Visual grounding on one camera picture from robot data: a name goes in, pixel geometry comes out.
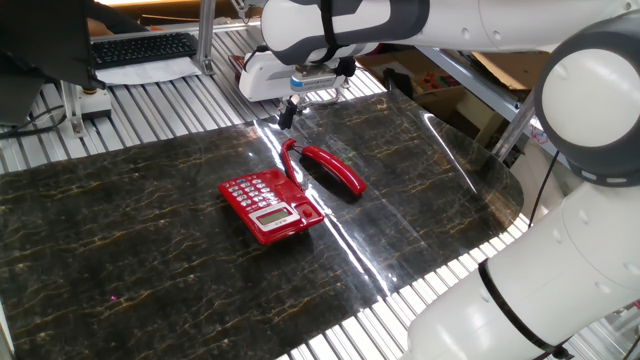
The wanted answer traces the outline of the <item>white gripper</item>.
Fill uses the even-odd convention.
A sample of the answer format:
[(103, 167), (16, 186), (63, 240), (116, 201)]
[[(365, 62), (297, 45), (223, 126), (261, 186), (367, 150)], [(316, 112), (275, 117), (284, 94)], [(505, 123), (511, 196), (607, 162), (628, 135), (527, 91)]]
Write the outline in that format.
[[(292, 65), (284, 65), (271, 52), (247, 54), (247, 64), (240, 73), (239, 89), (251, 102), (282, 98), (293, 94), (290, 87), (291, 76), (295, 71)], [(298, 113), (300, 96), (292, 95), (282, 104), (278, 118), (281, 130), (290, 129), (293, 116)]]

